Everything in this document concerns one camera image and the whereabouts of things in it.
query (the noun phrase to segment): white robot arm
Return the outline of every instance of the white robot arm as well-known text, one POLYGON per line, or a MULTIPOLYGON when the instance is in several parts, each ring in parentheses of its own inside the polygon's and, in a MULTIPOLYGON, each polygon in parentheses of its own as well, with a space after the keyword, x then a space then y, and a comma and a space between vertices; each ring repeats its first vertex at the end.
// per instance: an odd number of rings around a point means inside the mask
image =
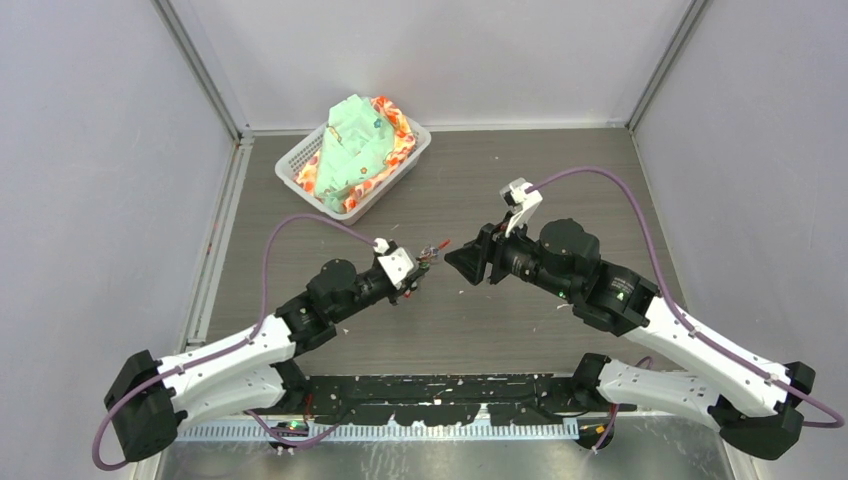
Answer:
POLYGON ((335 324, 361 310, 418 288, 426 259, 394 242, 376 240, 370 269, 330 260, 306 286, 257 327, 190 352, 154 360, 145 350, 124 364, 106 395, 107 409, 143 382, 176 369, 132 397, 112 418, 127 461, 147 458, 195 425, 250 409, 303 401, 303 374, 292 361, 336 335, 335 324), (197 359, 202 364, 184 367, 197 359))
POLYGON ((541 202, 524 179, 501 190, 509 206, 498 224, 445 256, 470 283, 479 284, 491 264, 489 282, 508 275, 536 285, 573 305, 587 325, 644 345, 686 369, 652 372, 603 355, 586 354, 574 373, 587 408, 635 404, 689 418, 721 434, 747 453, 774 459, 800 435, 800 399, 776 383, 809 393, 815 372, 796 362, 782 365, 753 354, 689 315, 682 325, 656 285, 630 269, 601 259, 598 239, 574 220, 545 225, 538 240, 527 221, 541 202), (764 380, 707 345, 704 335, 768 373, 764 380))

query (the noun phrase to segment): plastic basket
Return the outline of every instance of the plastic basket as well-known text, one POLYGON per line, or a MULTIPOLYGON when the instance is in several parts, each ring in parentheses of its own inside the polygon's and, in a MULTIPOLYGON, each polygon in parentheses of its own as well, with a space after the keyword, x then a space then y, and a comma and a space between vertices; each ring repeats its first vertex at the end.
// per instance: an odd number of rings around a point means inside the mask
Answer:
POLYGON ((385 195, 392 186, 394 186, 401 178, 403 178, 404 175, 412 170, 412 167, 418 163, 418 157, 421 156, 421 152, 430 145, 430 132, 421 127, 421 125, 418 125, 418 123, 412 121, 409 117, 407 117, 406 120, 409 122, 409 127, 412 129, 413 135, 415 135, 415 149, 412 150, 406 161, 400 164, 400 167, 398 167, 398 169, 395 170, 389 178, 381 183, 370 194, 366 195, 365 198, 359 202, 359 205, 350 212, 336 213, 330 210, 327 206, 318 201, 317 198, 306 193, 306 191, 300 188, 300 185, 294 182, 297 172, 299 172, 301 167, 303 167, 303 165, 312 158, 312 155, 321 148, 321 142, 324 139, 324 130, 327 128, 326 123, 318 127, 314 132, 310 133, 293 149, 291 149, 289 153, 283 155, 283 157, 277 161, 274 171, 287 187, 292 189, 294 193, 298 194, 300 198, 306 200, 310 205, 318 209, 318 211, 344 225, 353 225, 362 215, 365 214, 365 212, 368 211, 368 209, 374 206, 380 197, 385 195))

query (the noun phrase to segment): white wall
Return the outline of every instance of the white wall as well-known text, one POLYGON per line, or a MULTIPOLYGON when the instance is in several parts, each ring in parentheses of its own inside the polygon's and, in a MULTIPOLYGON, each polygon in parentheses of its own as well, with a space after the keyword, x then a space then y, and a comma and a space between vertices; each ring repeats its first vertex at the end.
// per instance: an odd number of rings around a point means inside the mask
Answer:
POLYGON ((147 0, 3 2, 0 45, 0 478, 126 478, 103 396, 175 348, 232 145, 147 0))
POLYGON ((268 130, 350 93, 425 125, 620 124, 689 1, 175 3, 231 110, 268 130))
MULTIPOLYGON (((713 2, 636 138, 687 302, 848 413, 848 3, 713 2)), ((808 419, 827 420, 811 408, 808 419)), ((805 429, 773 478, 846 478, 805 429)))

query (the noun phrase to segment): metal frame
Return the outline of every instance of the metal frame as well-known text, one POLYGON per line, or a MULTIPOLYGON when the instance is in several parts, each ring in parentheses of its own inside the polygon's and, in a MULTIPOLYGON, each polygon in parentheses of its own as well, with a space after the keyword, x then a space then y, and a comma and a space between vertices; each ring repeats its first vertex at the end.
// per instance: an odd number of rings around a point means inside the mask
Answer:
MULTIPOLYGON (((651 185, 651 179, 646 174, 647 169, 645 169, 645 161, 642 159, 642 151, 639 149, 639 142, 636 141, 635 132, 630 132, 630 141, 633 143, 633 149, 636 150, 636 159, 639 160, 639 167, 642 169, 642 175, 645 177, 645 185, 647 185, 648 187, 648 195, 650 195, 651 199, 657 198, 656 195, 654 195, 654 187, 653 185, 651 185)), ((654 208, 654 210, 657 214, 657 220, 660 224, 660 232, 662 232, 663 238, 668 239, 668 222, 665 216, 663 215, 662 209, 654 208)), ((680 262, 678 262, 676 255, 677 252, 674 250, 674 248, 672 248, 671 245, 668 245, 668 256, 669 258, 671 258, 672 265, 680 265, 680 262)), ((680 285, 680 292, 683 295, 683 304, 681 305, 681 307, 685 307, 687 306, 686 299, 692 298, 689 295, 689 292, 691 292, 691 290, 688 288, 686 281, 680 278, 679 276, 677 277, 677 283, 680 285)))
POLYGON ((159 464, 162 462, 163 453, 142 460, 135 464, 130 480, 153 480, 159 476, 159 464))
POLYGON ((730 470, 733 476, 745 480, 760 480, 767 478, 764 472, 765 460, 754 458, 747 453, 730 446, 727 442, 723 442, 724 451, 727 454, 727 461, 730 463, 730 470))
POLYGON ((195 48, 194 42, 192 42, 192 39, 189 37, 185 25, 180 20, 171 0, 151 0, 151 3, 156 8, 156 11, 159 12, 162 22, 165 24, 165 27, 167 27, 171 36, 174 38, 174 41, 177 43, 177 47, 180 52, 182 52, 189 68, 195 78, 197 78, 200 88, 203 90, 203 93, 206 95, 209 103, 212 104, 212 108, 215 110, 218 118, 220 118, 221 122, 224 124, 224 128, 227 129, 227 132, 233 140, 240 139, 242 137, 242 129, 238 127, 233 119, 233 115, 227 109, 227 105, 221 97, 218 87, 215 86, 215 82, 212 80, 209 70, 204 65, 203 60, 200 57, 200 53, 198 53, 197 48, 195 48))
POLYGON ((692 0, 689 3, 689 7, 686 9, 686 13, 683 14, 680 25, 677 26, 677 30, 671 37, 671 43, 666 48, 665 53, 660 59, 660 63, 657 64, 657 68, 654 70, 653 75, 651 75, 648 85, 642 92, 641 97, 639 97, 639 101, 636 102, 636 108, 633 110, 630 120, 625 125, 630 132, 636 131, 639 122, 645 116, 645 112, 651 105, 663 80, 665 80, 669 70, 671 70, 674 62, 680 56, 680 52, 686 46, 686 42, 698 26, 698 22, 702 18, 704 11, 711 3, 712 0, 692 0))
POLYGON ((212 307, 218 294, 218 283, 224 268, 224 258, 230 244, 230 235, 236 218, 247 165, 253 151, 253 137, 242 139, 236 147, 233 159, 227 170, 218 207, 207 243, 206 255, 195 283, 195 296, 189 310, 186 328, 179 344, 179 351, 200 347, 206 340, 212 307))

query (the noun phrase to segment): wooden table surface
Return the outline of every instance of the wooden table surface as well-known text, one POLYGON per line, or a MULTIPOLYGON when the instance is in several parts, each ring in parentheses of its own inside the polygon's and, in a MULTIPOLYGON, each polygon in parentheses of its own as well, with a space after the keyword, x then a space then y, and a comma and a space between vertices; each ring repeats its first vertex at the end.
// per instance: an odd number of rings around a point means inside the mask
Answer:
MULTIPOLYGON (((262 252, 285 216, 314 211, 274 174, 276 161, 301 136, 257 137, 212 313, 208 340, 247 328, 259 314, 262 252)), ((434 133, 418 165, 356 223, 372 237, 394 238, 417 253, 450 239, 458 247, 506 209, 498 190, 524 177, 537 182, 569 167, 597 165, 620 175, 645 209, 666 280, 682 302, 642 169, 623 129, 434 133)), ((530 234, 572 217, 601 241, 601 254, 654 280, 636 217, 617 187, 584 174, 542 191, 530 234)), ((268 308, 302 292, 321 265, 346 258, 358 269, 371 251, 342 232, 311 221, 284 229, 272 249, 268 308)), ((306 374, 571 372, 585 352, 635 362, 650 352, 597 332, 563 302, 516 278, 469 285, 436 264, 411 298, 381 302, 337 326, 338 336, 298 358, 306 374)), ((655 355, 655 368, 674 368, 655 355)))

